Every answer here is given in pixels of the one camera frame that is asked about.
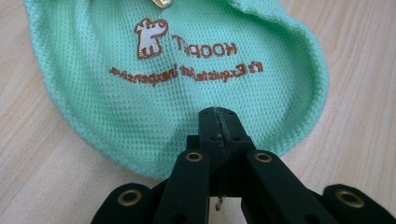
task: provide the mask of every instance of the gold tag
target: gold tag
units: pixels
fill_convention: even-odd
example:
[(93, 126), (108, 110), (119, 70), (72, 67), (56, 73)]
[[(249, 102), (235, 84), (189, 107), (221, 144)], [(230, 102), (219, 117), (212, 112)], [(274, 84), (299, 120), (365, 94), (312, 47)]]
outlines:
[(169, 7), (172, 4), (172, 0), (152, 0), (155, 5), (159, 7)]

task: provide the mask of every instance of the screw hole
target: screw hole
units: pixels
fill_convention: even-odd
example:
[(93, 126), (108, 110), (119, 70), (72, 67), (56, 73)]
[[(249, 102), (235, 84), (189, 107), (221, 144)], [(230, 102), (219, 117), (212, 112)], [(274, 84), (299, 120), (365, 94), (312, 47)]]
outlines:
[(308, 224), (320, 224), (320, 220), (314, 215), (306, 215), (305, 222)]
[(118, 198), (118, 202), (122, 206), (131, 206), (138, 203), (142, 199), (142, 193), (137, 189), (127, 189)]
[(182, 213), (177, 213), (174, 214), (171, 218), (171, 222), (173, 224), (183, 224), (187, 222), (187, 218), (186, 215), (182, 214)]
[(186, 155), (186, 160), (188, 161), (200, 161), (202, 158), (202, 154), (198, 152), (190, 152)]
[(364, 206), (364, 200), (361, 197), (345, 189), (337, 190), (335, 192), (335, 197), (341, 203), (351, 207), (362, 208)]
[(272, 161), (272, 157), (266, 153), (263, 152), (259, 152), (257, 153), (254, 158), (256, 158), (257, 161), (261, 161), (261, 162), (270, 162)]

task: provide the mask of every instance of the wood grain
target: wood grain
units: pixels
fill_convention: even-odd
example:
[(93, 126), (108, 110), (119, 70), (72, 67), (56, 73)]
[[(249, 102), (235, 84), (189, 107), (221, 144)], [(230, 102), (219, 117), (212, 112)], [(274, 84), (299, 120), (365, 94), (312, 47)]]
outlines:
[[(396, 1), (280, 2), (317, 35), (331, 80), (319, 123), (282, 160), (316, 192), (354, 186), (396, 216)], [(46, 94), (21, 0), (0, 1), (0, 52), (0, 223), (89, 223), (115, 187), (158, 183), (65, 123)], [(211, 209), (210, 223), (244, 222), (238, 200)]]

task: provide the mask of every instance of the green mesh pouch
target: green mesh pouch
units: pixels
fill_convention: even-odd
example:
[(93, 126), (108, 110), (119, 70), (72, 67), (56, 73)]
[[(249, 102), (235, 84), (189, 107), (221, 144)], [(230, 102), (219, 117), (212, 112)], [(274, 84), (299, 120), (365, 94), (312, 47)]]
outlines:
[(282, 155), (314, 127), (328, 91), (315, 36), (276, 0), (25, 0), (48, 93), (91, 146), (167, 177), (198, 112), (236, 112)]

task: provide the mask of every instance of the printed logo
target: printed logo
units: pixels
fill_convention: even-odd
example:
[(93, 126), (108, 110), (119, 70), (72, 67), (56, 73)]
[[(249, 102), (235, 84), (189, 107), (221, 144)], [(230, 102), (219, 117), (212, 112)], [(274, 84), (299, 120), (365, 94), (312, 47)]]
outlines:
[(163, 47), (158, 38), (168, 32), (168, 22), (166, 20), (151, 21), (149, 18), (145, 18), (136, 25), (134, 31), (139, 38), (138, 59), (152, 58), (163, 52)]
[[(137, 58), (147, 59), (163, 53), (159, 37), (168, 32), (168, 22), (164, 19), (151, 21), (149, 18), (139, 22), (134, 31), (138, 34)], [(238, 55), (238, 46), (234, 42), (217, 43), (188, 43), (183, 37), (172, 34), (174, 51), (184, 54), (187, 57), (197, 59), (214, 60), (219, 57), (234, 57)], [(187, 77), (196, 82), (222, 81), (227, 83), (231, 78), (255, 75), (264, 72), (264, 65), (261, 62), (250, 61), (250, 63), (239, 62), (228, 68), (204, 68), (198, 70), (193, 66), (174, 63), (172, 67), (164, 71), (145, 74), (144, 72), (131, 74), (127, 71), (112, 67), (108, 72), (116, 77), (123, 78), (130, 83), (149, 84), (156, 87), (159, 83), (167, 82), (179, 77)]]

